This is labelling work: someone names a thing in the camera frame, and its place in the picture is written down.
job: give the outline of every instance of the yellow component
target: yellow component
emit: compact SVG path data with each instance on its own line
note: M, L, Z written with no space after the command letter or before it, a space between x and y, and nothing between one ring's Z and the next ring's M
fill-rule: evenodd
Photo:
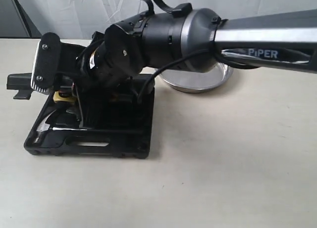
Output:
M60 102L60 101L64 101L64 102L70 102L70 103L73 103L73 104L74 104L74 103L76 102L77 98L74 97L74 96L61 97L61 96L59 95L59 92L56 91L55 94L54 94L53 100L54 100L55 103Z

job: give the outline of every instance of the gray screw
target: gray screw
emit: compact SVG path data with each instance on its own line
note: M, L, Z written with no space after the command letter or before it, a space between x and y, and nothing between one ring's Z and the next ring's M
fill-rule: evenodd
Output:
M36 80L41 82L43 80L43 77L42 76L37 76Z
M42 45L42 49L43 49L43 50L47 50L47 49L49 49L49 46L48 46L47 44L43 44L43 45Z

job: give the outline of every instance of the silver circular base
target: silver circular base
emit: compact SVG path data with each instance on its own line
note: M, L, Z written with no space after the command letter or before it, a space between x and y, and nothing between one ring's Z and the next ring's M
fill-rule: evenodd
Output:
M207 73L166 70L161 74L161 78L178 91L201 93L221 86L232 73L233 68L219 63Z

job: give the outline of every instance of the white table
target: white table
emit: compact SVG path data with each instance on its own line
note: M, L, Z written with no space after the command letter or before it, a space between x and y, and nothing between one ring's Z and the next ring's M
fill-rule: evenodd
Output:
M1 228L317 226L317 75L236 70L200 95L158 78L147 160L32 156L46 97L13 100L5 84L36 44L0 40Z

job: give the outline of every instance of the white fabric background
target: white fabric background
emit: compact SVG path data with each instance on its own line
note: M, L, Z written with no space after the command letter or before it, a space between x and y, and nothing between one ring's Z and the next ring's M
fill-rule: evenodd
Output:
M241 18L317 8L316 0L164 0L176 6L191 2L208 7L222 18ZM65 39L90 39L115 23L146 9L138 0L19 0L43 34L56 32Z

